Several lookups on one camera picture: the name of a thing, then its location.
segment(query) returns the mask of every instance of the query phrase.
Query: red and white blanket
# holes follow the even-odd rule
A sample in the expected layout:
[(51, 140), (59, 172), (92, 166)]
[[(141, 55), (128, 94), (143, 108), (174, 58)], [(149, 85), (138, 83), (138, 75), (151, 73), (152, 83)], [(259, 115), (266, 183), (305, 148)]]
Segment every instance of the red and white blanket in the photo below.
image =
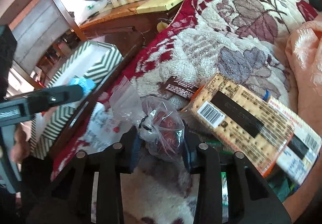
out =
[[(219, 71), (259, 96), (268, 90), (297, 111), (295, 78), (284, 51), (274, 41), (316, 16), (302, 0), (185, 0), (170, 26), (136, 56), (98, 101), (108, 109), (113, 87), (126, 76), (141, 97), (161, 97), (180, 109), (187, 102), (162, 90), (170, 76), (201, 86)], [(88, 120), (54, 161), (53, 177), (77, 151), (91, 146), (84, 134)], [(135, 172), (121, 180), (126, 223), (193, 223), (197, 181), (182, 164), (143, 152)]]

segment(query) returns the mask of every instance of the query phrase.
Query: person's hand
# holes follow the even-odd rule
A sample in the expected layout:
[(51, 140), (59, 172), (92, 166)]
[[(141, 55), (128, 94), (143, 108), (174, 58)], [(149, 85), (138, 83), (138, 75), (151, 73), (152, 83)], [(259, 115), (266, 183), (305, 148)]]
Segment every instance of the person's hand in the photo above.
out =
[(22, 163), (22, 160), (27, 158), (30, 154), (30, 145), (26, 141), (27, 135), (23, 131), (21, 124), (16, 125), (14, 139), (16, 144), (10, 151), (10, 159), (15, 163)]
[(313, 197), (322, 188), (322, 156), (318, 158), (302, 186), (289, 196), (283, 205), (294, 223), (306, 210)]

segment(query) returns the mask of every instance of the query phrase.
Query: ziplock bag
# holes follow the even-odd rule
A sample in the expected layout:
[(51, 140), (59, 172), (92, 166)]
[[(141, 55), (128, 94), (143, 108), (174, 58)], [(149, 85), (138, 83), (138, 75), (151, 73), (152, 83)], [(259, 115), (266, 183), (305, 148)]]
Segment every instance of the ziplock bag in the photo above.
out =
[(141, 100), (124, 76), (109, 103), (116, 119), (132, 121), (151, 155), (167, 161), (179, 157), (185, 127), (170, 102), (153, 96)]

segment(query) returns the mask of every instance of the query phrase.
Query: green and white striped box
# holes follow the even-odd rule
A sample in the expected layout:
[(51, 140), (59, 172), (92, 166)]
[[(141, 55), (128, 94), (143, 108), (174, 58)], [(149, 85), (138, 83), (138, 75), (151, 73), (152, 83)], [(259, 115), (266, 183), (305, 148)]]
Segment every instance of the green and white striped box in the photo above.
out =
[[(66, 85), (75, 75), (83, 76), (98, 84), (106, 76), (110, 75), (114, 67), (122, 60), (123, 57), (115, 45), (87, 41), (56, 72), (47, 87)], [(87, 70), (81, 71), (80, 67), (84, 66), (86, 68), (86, 65), (91, 66)], [(45, 158), (50, 147), (75, 110), (72, 107), (59, 106), (54, 112), (47, 112), (44, 116), (41, 113), (36, 114), (32, 121), (30, 139), (31, 153), (33, 156), (40, 159)]]

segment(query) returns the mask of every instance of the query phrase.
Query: wooden table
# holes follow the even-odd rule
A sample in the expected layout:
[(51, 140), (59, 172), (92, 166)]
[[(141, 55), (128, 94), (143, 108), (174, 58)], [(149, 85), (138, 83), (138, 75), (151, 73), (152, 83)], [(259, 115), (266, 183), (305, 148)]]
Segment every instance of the wooden table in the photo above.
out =
[(159, 22), (170, 23), (184, 0), (118, 0), (109, 4), (103, 12), (83, 23), (80, 28), (87, 38), (105, 35), (106, 42), (116, 44), (122, 51), (119, 32), (139, 32), (150, 43), (157, 32)]

